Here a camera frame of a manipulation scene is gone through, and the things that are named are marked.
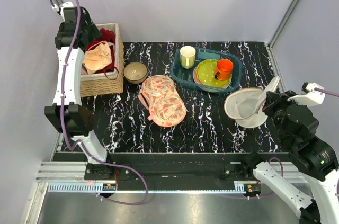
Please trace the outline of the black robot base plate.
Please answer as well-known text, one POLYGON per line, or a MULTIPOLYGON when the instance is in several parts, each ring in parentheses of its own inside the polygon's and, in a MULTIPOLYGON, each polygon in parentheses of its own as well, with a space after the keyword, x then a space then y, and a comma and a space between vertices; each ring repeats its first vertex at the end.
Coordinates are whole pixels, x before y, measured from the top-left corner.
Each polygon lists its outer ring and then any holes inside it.
POLYGON ((213 176, 219 180, 251 180, 251 164, 269 159, 283 161, 282 153, 115 153, 107 154, 106 162, 118 167, 104 166, 111 174, 98 172, 105 179, 119 181, 137 179, 134 168, 145 177, 213 176))

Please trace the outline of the white mesh cylindrical laundry bag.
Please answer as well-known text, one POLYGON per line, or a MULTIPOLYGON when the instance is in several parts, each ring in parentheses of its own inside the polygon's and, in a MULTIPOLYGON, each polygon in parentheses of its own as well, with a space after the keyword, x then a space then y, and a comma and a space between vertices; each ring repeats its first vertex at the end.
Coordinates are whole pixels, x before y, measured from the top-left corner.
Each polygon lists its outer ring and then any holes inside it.
POLYGON ((278 89, 280 77, 275 76, 265 89, 249 87, 230 94, 224 103, 226 115, 247 129, 253 129, 264 124, 268 116, 262 111, 267 92, 278 89))

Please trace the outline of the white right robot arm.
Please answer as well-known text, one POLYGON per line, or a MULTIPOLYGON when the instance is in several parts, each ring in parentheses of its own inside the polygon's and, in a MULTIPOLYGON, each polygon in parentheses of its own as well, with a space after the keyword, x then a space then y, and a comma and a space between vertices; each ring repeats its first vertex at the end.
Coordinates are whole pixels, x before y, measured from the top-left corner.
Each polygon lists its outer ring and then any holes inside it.
POLYGON ((295 92, 267 92, 262 108, 273 119, 280 146, 308 183, 309 197, 283 176, 269 162, 254 154, 242 164, 243 178, 265 183, 295 213, 299 223, 338 223, 338 159, 334 149, 316 136, 319 121, 305 105, 292 98, 295 92))

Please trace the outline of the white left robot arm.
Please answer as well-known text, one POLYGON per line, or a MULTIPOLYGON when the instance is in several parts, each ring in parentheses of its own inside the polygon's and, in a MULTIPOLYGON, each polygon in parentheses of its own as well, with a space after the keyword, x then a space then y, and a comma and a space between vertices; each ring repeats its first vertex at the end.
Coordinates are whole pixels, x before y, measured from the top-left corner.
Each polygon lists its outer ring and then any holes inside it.
POLYGON ((55 37, 58 55, 58 80, 55 96, 44 114, 53 127, 64 136, 67 148, 79 147, 87 161, 85 180, 115 178, 108 151, 94 132, 94 115, 81 102, 81 68, 85 49, 100 32, 83 7, 66 2, 55 6, 63 18, 55 37))

